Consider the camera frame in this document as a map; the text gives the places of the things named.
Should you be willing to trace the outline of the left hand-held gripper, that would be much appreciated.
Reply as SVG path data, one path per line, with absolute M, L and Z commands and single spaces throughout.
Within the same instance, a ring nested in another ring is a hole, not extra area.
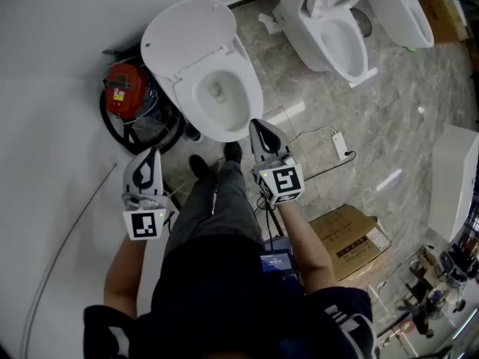
M 123 219 L 131 240 L 159 239 L 167 212 L 168 198 L 162 195 L 161 154 L 148 148 L 135 156 L 123 173 Z

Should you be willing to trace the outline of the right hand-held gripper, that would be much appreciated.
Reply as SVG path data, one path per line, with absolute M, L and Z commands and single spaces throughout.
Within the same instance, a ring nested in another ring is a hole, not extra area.
M 297 199 L 304 192 L 304 176 L 302 165 L 291 155 L 280 156 L 290 152 L 287 135 L 277 126 L 259 119 L 251 120 L 248 129 L 251 150 L 258 163 L 251 172 L 266 202 L 278 205 Z

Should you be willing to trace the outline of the person's left forearm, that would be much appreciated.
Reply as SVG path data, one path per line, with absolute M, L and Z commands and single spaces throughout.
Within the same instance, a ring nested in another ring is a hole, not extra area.
M 124 238 L 106 275 L 103 304 L 132 319 L 137 318 L 137 299 L 147 241 Z

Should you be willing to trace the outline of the person's right forearm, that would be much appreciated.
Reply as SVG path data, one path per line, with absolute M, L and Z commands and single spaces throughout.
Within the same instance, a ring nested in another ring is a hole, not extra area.
M 308 295 L 337 286 L 329 253 L 296 202 L 277 205 Z

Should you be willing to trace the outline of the white round toilet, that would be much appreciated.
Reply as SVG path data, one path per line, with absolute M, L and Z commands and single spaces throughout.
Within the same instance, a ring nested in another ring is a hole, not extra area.
M 145 33 L 141 55 L 153 77 L 202 135 L 229 142 L 248 134 L 263 113 L 263 93 L 239 36 L 229 43 Z

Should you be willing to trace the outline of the white toilet with flush button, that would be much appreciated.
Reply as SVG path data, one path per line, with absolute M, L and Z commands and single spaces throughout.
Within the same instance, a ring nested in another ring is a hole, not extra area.
M 370 76 L 364 38 L 350 11 L 353 7 L 311 17 L 306 0 L 279 0 L 272 15 L 308 69 L 359 85 Z

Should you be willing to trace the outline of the white toilet lid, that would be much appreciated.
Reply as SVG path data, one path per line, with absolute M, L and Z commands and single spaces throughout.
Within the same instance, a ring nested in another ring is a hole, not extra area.
M 181 70 L 231 45 L 236 31 L 232 11 L 220 1 L 181 1 L 148 25 L 141 39 L 141 56 L 153 74 L 173 79 Z

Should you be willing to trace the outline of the white slim toilet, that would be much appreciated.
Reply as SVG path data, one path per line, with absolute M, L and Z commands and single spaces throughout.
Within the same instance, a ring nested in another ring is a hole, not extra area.
M 414 49 L 433 47 L 433 32 L 419 0 L 367 2 L 392 42 Z

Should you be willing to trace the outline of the person's right black shoe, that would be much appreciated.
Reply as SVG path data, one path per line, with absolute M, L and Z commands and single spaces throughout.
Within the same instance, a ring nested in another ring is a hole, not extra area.
M 226 162 L 236 162 L 240 164 L 242 161 L 242 148 L 238 141 L 227 142 L 224 145 L 224 157 Z

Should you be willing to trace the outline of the person's black shoe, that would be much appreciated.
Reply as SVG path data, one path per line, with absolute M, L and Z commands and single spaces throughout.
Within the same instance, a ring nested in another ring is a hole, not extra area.
M 236 162 L 240 164 L 242 161 L 242 148 L 238 141 L 227 142 L 224 145 L 224 157 L 226 162 Z
M 189 166 L 192 173 L 199 179 L 203 179 L 204 177 L 208 177 L 212 171 L 207 163 L 204 161 L 202 157 L 199 155 L 191 155 L 189 157 Z

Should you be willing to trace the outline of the person's left black shoe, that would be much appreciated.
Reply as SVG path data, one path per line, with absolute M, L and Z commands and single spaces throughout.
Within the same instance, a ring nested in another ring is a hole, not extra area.
M 204 177 L 208 177 L 212 171 L 207 163 L 204 161 L 202 157 L 199 155 L 191 155 L 189 157 L 189 166 L 192 173 L 199 179 L 203 179 Z

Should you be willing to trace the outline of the person's grey trousers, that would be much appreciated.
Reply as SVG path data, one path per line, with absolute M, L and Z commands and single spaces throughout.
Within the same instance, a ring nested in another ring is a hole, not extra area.
M 165 254 L 206 236 L 242 237 L 264 246 L 238 162 L 225 162 L 218 179 L 209 174 L 195 183 L 174 222 Z

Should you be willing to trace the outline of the red vacuum cleaner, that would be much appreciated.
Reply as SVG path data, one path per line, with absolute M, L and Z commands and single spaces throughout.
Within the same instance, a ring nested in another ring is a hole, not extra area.
M 186 124 L 143 60 L 111 66 L 103 79 L 100 114 L 113 139 L 134 155 L 149 147 L 168 152 Z

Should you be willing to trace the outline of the dark blue case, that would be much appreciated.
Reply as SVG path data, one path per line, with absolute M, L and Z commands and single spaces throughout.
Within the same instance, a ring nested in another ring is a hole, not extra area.
M 266 251 L 288 251 L 290 254 L 293 253 L 290 240 L 286 236 L 278 236 L 275 238 L 267 239 L 264 242 Z

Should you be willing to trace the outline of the black screen device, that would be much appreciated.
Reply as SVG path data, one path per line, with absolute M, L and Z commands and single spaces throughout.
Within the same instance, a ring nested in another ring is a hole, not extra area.
M 260 255 L 263 273 L 290 275 L 294 268 L 288 250 L 266 251 Z

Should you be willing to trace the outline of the white foam piece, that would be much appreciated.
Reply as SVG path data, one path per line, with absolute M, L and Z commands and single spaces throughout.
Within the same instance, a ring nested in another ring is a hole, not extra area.
M 274 20 L 273 17 L 268 16 L 264 13 L 259 13 L 257 19 L 259 22 L 265 25 L 266 30 L 268 31 L 269 34 L 276 34 L 281 32 L 280 25 Z

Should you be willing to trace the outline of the cardboard box with white label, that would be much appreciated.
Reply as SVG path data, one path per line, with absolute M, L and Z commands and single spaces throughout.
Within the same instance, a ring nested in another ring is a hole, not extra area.
M 338 281 L 372 263 L 392 244 L 377 218 L 349 204 L 314 219 L 310 225 L 327 250 Z

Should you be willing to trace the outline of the dark grey dustpan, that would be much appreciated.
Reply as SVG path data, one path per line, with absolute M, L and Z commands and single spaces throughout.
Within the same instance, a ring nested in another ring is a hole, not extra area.
M 142 62 L 141 57 L 141 47 L 137 44 L 136 46 L 129 47 L 127 49 L 105 49 L 102 51 L 102 55 L 108 56 L 111 60 L 108 62 L 108 65 L 122 64 L 126 62 L 138 63 Z

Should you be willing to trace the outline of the person's dark blue shirt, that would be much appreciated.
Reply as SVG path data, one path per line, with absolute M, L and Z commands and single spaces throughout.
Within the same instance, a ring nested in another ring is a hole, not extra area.
M 205 236 L 163 261 L 150 312 L 103 305 L 84 312 L 85 359 L 373 359 L 370 298 L 333 286 L 307 294 L 265 269 L 261 249 L 239 236 Z

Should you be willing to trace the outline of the dark waste bin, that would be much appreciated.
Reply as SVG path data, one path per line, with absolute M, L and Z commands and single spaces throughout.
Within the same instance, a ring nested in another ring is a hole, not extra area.
M 367 38 L 371 36 L 373 28 L 367 15 L 357 8 L 352 8 L 350 11 L 359 27 L 362 37 Z

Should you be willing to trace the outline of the plain cardboard box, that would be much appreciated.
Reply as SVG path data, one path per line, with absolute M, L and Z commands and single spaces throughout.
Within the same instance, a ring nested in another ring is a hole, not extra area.
M 435 44 L 460 43 L 469 38 L 459 0 L 419 0 Z

